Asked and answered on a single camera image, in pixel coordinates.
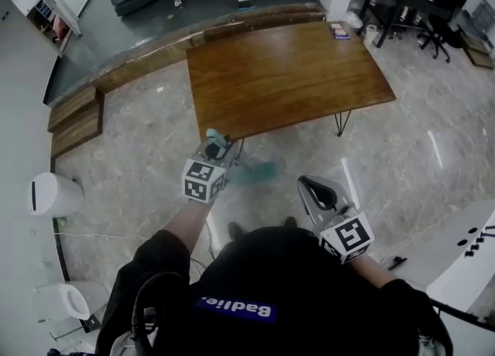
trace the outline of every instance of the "white trash can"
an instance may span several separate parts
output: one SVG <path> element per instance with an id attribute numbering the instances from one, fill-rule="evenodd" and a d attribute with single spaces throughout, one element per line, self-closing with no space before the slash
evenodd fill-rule
<path id="1" fill-rule="evenodd" d="M 364 45 L 365 46 L 371 46 L 373 41 L 377 38 L 378 34 L 380 32 L 378 31 L 378 28 L 375 25 L 369 25 L 366 28 L 366 36 L 364 37 Z"/>
<path id="2" fill-rule="evenodd" d="M 83 189 L 58 174 L 41 173 L 28 188 L 29 212 L 33 216 L 65 217 L 81 209 L 83 200 Z"/>

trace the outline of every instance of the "cable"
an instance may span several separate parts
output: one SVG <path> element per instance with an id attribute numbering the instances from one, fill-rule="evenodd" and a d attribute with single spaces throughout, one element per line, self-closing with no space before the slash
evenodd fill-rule
<path id="1" fill-rule="evenodd" d="M 198 265 L 196 265 L 196 263 L 195 263 L 195 261 L 196 261 L 196 260 L 194 260 L 194 259 L 192 259 L 192 258 L 191 258 L 190 260 L 191 260 L 191 262 L 193 263 L 194 268 L 196 268 L 196 271 L 198 271 L 198 277 L 201 279 L 201 271 L 200 271 L 200 269 L 198 268 Z"/>
<path id="2" fill-rule="evenodd" d="M 149 241 L 149 238 L 145 238 L 141 235 L 129 235 L 129 236 L 115 236 L 115 235 L 105 235 L 105 234 L 67 234 L 66 232 L 54 232 L 54 235 L 64 235 L 64 236 L 74 236 L 75 238 L 88 238 L 90 236 L 98 236 L 100 238 L 108 238 L 108 239 L 130 239 L 130 238 L 138 238 L 144 239 L 145 241 Z"/>
<path id="3" fill-rule="evenodd" d="M 436 223 L 430 225 L 429 227 L 426 227 L 424 230 L 422 230 L 420 232 L 415 232 L 414 234 L 411 234 L 411 237 L 409 238 L 409 241 L 407 243 L 400 245 L 398 248 L 395 249 L 395 251 L 393 251 L 392 253 L 389 253 L 386 257 L 383 257 L 382 260 L 379 262 L 379 264 L 382 265 L 387 258 L 395 257 L 397 255 L 397 253 L 399 253 L 400 250 L 402 250 L 406 246 L 409 246 L 418 236 L 423 235 L 426 231 L 429 231 L 430 229 L 438 227 L 443 219 L 444 219 L 444 217 L 438 219 Z"/>
<path id="4" fill-rule="evenodd" d="M 208 228 L 208 238 L 210 239 L 210 244 L 208 245 L 208 252 L 210 253 L 211 258 L 215 261 L 215 254 L 213 253 L 213 247 L 212 247 L 213 235 L 211 234 L 211 230 L 210 230 L 210 226 L 208 225 L 208 222 L 207 222 L 207 228 Z"/>
<path id="5" fill-rule="evenodd" d="M 145 295 L 151 285 L 154 285 L 157 281 L 166 276 L 175 276 L 180 278 L 184 282 L 185 287 L 189 285 L 189 283 L 187 283 L 186 280 L 176 272 L 161 272 L 152 276 L 145 282 L 144 285 L 141 286 L 141 289 L 139 289 L 138 295 L 134 301 L 131 319 L 132 339 L 135 342 L 135 353 L 138 356 L 147 356 L 154 353 L 146 333 L 145 306 L 148 306 L 149 300 Z"/>
<path id="6" fill-rule="evenodd" d="M 192 262 L 195 262 L 196 264 L 201 265 L 201 266 L 203 267 L 203 269 L 206 269 L 206 268 L 207 268 L 207 267 L 206 267 L 206 266 L 205 266 L 205 265 L 204 265 L 201 261 L 198 261 L 198 260 L 196 260 L 196 259 L 194 259 L 194 258 L 190 258 L 190 260 L 191 260 Z"/>

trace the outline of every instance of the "blue label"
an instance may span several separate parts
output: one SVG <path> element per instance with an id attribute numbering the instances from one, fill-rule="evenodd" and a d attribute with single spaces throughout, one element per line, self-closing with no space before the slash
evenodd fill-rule
<path id="1" fill-rule="evenodd" d="M 240 319 L 257 320 L 267 323 L 275 322 L 276 307 L 266 303 L 202 297 L 195 306 L 204 308 L 210 312 L 239 317 Z"/>

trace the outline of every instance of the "black cable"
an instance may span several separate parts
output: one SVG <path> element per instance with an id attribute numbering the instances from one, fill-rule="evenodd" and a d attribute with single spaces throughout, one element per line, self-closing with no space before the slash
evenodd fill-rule
<path id="1" fill-rule="evenodd" d="M 196 268 L 196 271 L 198 271 L 198 277 L 201 279 L 201 271 L 200 271 L 200 267 L 198 267 L 198 265 L 195 263 L 195 259 L 191 259 L 191 262 L 193 263 L 194 265 L 194 268 Z"/>
<path id="2" fill-rule="evenodd" d="M 208 225 L 208 223 L 207 223 L 207 228 L 208 228 L 208 238 L 210 239 L 210 244 L 208 246 L 208 252 L 210 253 L 211 258 L 215 261 L 215 254 L 213 253 L 213 247 L 212 247 L 213 235 L 211 234 L 210 226 Z"/>
<path id="3" fill-rule="evenodd" d="M 203 269 L 206 269 L 207 267 L 201 262 L 201 261 L 198 261 L 194 258 L 191 259 L 192 262 L 195 262 L 196 264 L 200 265 L 201 267 L 203 267 Z"/>
<path id="4" fill-rule="evenodd" d="M 148 335 L 146 333 L 145 326 L 145 304 L 144 302 L 148 299 L 147 296 L 143 296 L 151 286 L 153 286 L 157 281 L 163 279 L 166 276 L 175 276 L 184 280 L 184 278 L 175 272 L 162 272 L 157 273 L 148 280 L 145 284 L 141 286 L 138 291 L 138 295 L 134 301 L 134 308 L 132 310 L 131 319 L 131 333 L 132 339 L 135 342 L 135 353 L 138 356 L 149 356 L 152 354 L 152 346 L 149 343 Z"/>

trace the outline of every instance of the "wooden table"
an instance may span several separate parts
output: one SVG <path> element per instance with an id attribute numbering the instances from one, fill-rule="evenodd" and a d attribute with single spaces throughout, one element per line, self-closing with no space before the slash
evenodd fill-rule
<path id="1" fill-rule="evenodd" d="M 306 23 L 188 50 L 201 139 L 208 128 L 243 139 L 336 114 L 341 135 L 343 112 L 395 100 L 359 37 L 347 32 L 349 40 L 336 40 L 329 23 Z"/>

